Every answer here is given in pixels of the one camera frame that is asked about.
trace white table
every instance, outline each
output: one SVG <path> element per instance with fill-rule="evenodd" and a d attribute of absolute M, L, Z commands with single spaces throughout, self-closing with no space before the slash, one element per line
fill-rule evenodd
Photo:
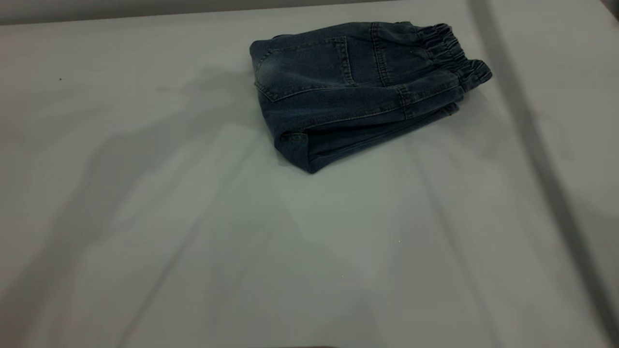
<path fill-rule="evenodd" d="M 612 17 L 493 3 L 619 294 Z M 401 20 L 484 58 L 464 1 L 0 27 L 0 346 L 603 347 L 495 80 L 315 175 L 276 154 L 251 42 Z"/>

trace elastic waistband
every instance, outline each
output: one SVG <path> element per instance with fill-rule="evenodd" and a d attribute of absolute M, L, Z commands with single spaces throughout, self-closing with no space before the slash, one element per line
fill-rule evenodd
<path fill-rule="evenodd" d="M 417 35 L 434 64 L 458 76 L 464 92 L 472 90 L 492 77 L 492 72 L 486 63 L 466 58 L 460 43 L 447 24 L 417 27 Z"/>

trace stitching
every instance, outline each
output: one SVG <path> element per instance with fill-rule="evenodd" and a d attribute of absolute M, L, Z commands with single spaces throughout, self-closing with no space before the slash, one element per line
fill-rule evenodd
<path fill-rule="evenodd" d="M 323 123 L 313 124 L 311 126 L 306 127 L 306 129 L 311 129 L 311 128 L 318 127 L 318 126 L 324 126 L 325 124 L 329 124 L 329 123 L 338 123 L 338 122 L 344 122 L 344 121 L 350 121 L 350 120 L 357 120 L 359 118 L 366 118 L 366 117 L 371 117 L 371 116 L 382 115 L 383 113 L 392 112 L 392 111 L 395 111 L 395 110 L 398 110 L 398 109 L 401 109 L 401 108 L 402 107 L 396 107 L 396 108 L 389 109 L 389 110 L 384 110 L 384 111 L 378 111 L 378 112 L 375 112 L 375 113 L 371 113 L 369 115 L 361 115 L 361 116 L 344 118 L 344 119 L 341 119 L 341 120 L 326 121 L 326 122 L 323 122 Z"/>
<path fill-rule="evenodd" d="M 264 54 L 264 56 L 262 56 L 262 58 L 260 58 L 260 61 L 258 62 L 258 64 L 256 65 L 256 73 L 254 74 L 256 77 L 256 81 L 258 81 L 258 72 L 260 71 L 260 68 L 262 67 L 262 64 L 264 63 L 264 61 L 274 53 L 273 50 L 269 50 L 267 51 L 267 53 Z"/>
<path fill-rule="evenodd" d="M 378 23 L 372 22 L 370 36 L 372 37 L 372 47 L 374 48 L 374 59 L 376 60 L 376 69 L 378 70 L 378 77 L 380 77 L 383 87 L 387 87 L 388 85 L 385 82 L 386 77 L 383 77 L 383 71 L 382 71 L 383 66 L 384 66 L 384 61 L 381 56 L 381 53 L 379 53 L 380 48 L 378 47 Z"/>
<path fill-rule="evenodd" d="M 439 113 L 439 112 L 445 112 L 445 113 L 447 113 L 449 116 L 451 116 L 451 114 L 450 114 L 449 110 L 447 109 L 447 107 L 440 108 L 440 109 L 439 109 L 436 113 L 432 113 L 432 115 L 429 115 L 429 116 L 433 116 L 433 115 L 435 115 L 435 114 L 437 114 L 437 113 Z M 343 152 L 346 152 L 346 151 L 351 151 L 351 150 L 357 149 L 357 148 L 359 148 L 360 146 L 364 146 L 365 144 L 367 144 L 367 143 L 369 143 L 369 142 L 371 142 L 371 141 L 376 141 L 376 140 L 378 140 L 378 139 L 381 139 L 381 138 L 384 138 L 384 137 L 390 136 L 391 134 L 397 133 L 397 132 L 399 132 L 399 131 L 401 131 L 401 130 L 402 130 L 401 128 L 399 128 L 399 129 L 395 129 L 395 130 L 393 130 L 393 131 L 391 131 L 391 132 L 388 132 L 388 133 L 386 133 L 386 134 L 381 134 L 381 135 L 379 135 L 379 136 L 369 138 L 369 139 L 367 139 L 367 140 L 365 140 L 365 141 L 363 141 L 363 142 L 361 142 L 361 143 L 354 144 L 354 145 L 351 145 L 351 146 L 348 146 L 348 147 L 344 147 L 343 149 L 335 149 L 335 150 L 330 150 L 330 151 L 334 151 L 334 152 L 333 152 L 332 154 L 329 154 L 329 155 L 314 154 L 315 158 L 314 158 L 313 160 L 311 160 L 311 162 L 314 162 L 315 160 L 321 159 L 321 158 L 323 158 L 323 157 L 328 157 L 328 156 L 332 156 L 332 155 L 340 155 L 340 154 L 342 154 Z"/>
<path fill-rule="evenodd" d="M 346 62 L 344 62 L 344 59 L 342 58 L 342 67 L 344 67 L 344 69 L 342 69 L 342 73 L 344 74 L 344 81 L 352 84 L 353 86 L 357 86 L 357 83 L 352 77 L 350 58 L 348 56 L 348 40 L 346 40 L 346 37 L 344 37 L 344 39 L 344 47 L 342 47 L 343 56 L 346 58 Z"/>
<path fill-rule="evenodd" d="M 299 50 L 300 48 L 307 48 L 307 47 L 312 47 L 312 46 L 316 46 L 316 45 L 322 45 L 324 43 L 332 43 L 334 45 L 335 49 L 340 49 L 340 59 L 341 59 L 341 66 L 342 66 L 342 74 L 343 76 L 343 80 L 345 83 L 352 85 L 352 86 L 357 86 L 357 83 L 353 80 L 352 78 L 352 74 L 350 71 L 350 62 L 348 61 L 348 51 L 347 51 L 347 40 L 345 36 L 341 36 L 341 37 L 333 37 L 333 38 L 327 38 L 327 39 L 323 39 L 323 40 L 318 40 L 318 41 L 313 41 L 310 43 L 304 43 L 301 45 L 297 45 L 297 46 L 289 46 L 289 47 L 284 47 L 284 48 L 273 48 L 270 49 L 258 62 L 258 64 L 256 65 L 256 72 L 254 74 L 254 85 L 258 88 L 258 90 L 260 92 L 262 92 L 271 102 L 278 102 L 279 100 L 288 98 L 288 97 L 292 97 L 293 95 L 297 95 L 303 92 L 310 92 L 313 90 L 327 90 L 327 89 L 339 89 L 342 87 L 331 87 L 331 86 L 326 86 L 326 85 L 311 85 L 311 86 L 301 86 L 301 87 L 295 87 L 292 90 L 288 90 L 288 91 L 284 91 L 281 92 L 279 94 L 273 93 L 271 92 L 265 85 L 262 85 L 258 80 L 259 80 L 259 71 L 260 68 L 262 67 L 263 63 L 265 62 L 265 60 L 272 56 L 274 53 L 277 52 L 287 52 L 287 51 L 296 51 Z"/>

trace blue denim jeans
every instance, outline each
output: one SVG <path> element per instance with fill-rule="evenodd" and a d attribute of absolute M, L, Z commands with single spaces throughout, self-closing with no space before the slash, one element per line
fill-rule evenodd
<path fill-rule="evenodd" d="M 249 50 L 275 148 L 309 173 L 453 114 L 492 76 L 446 24 L 348 23 Z"/>

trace gray wall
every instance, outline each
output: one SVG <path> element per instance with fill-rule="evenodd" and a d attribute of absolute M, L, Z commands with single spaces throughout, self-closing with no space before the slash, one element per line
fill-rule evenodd
<path fill-rule="evenodd" d="M 345 4 L 376 0 L 0 0 L 0 24 Z"/>

